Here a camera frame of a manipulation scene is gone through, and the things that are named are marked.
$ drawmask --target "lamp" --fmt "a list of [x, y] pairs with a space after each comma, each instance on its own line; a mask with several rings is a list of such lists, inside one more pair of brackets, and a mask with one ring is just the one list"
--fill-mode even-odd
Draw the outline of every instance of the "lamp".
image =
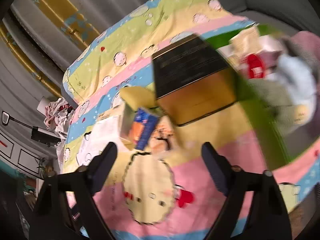
[[47, 144], [48, 147], [54, 146], [58, 142], [61, 141], [60, 137], [55, 135], [55, 133], [47, 131], [47, 130], [42, 129], [42, 128], [37, 127], [37, 126], [30, 126], [28, 124], [25, 124], [25, 123], [15, 119], [15, 118], [13, 118], [10, 114], [8, 114], [5, 111], [2, 111], [1, 117], [2, 117], [1, 118], [1, 122], [2, 122], [2, 125], [4, 125], [4, 126], [7, 126], [9, 121], [12, 120], [12, 121], [15, 121], [15, 122], [27, 127], [27, 128], [30, 128], [32, 130], [31, 139], [33, 139], [33, 140], [35, 140], [37, 142], [41, 142], [41, 143]]

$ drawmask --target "red object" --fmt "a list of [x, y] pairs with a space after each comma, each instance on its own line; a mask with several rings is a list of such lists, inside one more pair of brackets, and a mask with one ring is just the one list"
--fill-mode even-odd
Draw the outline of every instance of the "red object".
[[133, 200], [133, 194], [130, 194], [129, 192], [125, 191], [123, 192], [123, 195], [125, 198], [130, 198], [131, 200]]
[[65, 108], [69, 108], [69, 104], [65, 104], [65, 105], [63, 105], [63, 106], [60, 106], [60, 107], [59, 107], [59, 111], [62, 111], [62, 110], [65, 109]]
[[0, 143], [1, 143], [4, 147], [7, 147], [7, 145], [6, 145], [3, 141], [0, 141]]
[[266, 76], [266, 68], [262, 59], [256, 54], [248, 55], [244, 61], [248, 64], [248, 76], [251, 78], [264, 78]]
[[186, 203], [193, 203], [195, 201], [195, 197], [192, 192], [181, 189], [180, 190], [180, 198], [177, 199], [177, 205], [180, 208], [186, 207]]

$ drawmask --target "gold box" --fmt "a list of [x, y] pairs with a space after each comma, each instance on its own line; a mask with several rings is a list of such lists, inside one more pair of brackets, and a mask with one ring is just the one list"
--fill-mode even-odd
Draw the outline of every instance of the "gold box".
[[178, 126], [236, 102], [235, 71], [194, 34], [156, 52], [152, 62], [156, 101]]

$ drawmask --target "white cabinet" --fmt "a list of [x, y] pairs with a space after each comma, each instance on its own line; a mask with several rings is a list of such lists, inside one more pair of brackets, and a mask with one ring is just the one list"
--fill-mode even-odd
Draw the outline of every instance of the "white cabinet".
[[22, 145], [23, 143], [15, 142], [0, 130], [0, 161], [28, 177], [40, 178], [38, 163], [41, 156], [45, 155], [36, 150], [31, 152]]

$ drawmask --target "gray couch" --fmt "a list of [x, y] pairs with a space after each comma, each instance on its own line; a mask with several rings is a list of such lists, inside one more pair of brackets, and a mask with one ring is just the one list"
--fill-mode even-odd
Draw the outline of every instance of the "gray couch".
[[225, 10], [268, 23], [292, 36], [307, 30], [320, 36], [320, 19], [308, 0], [219, 0]]

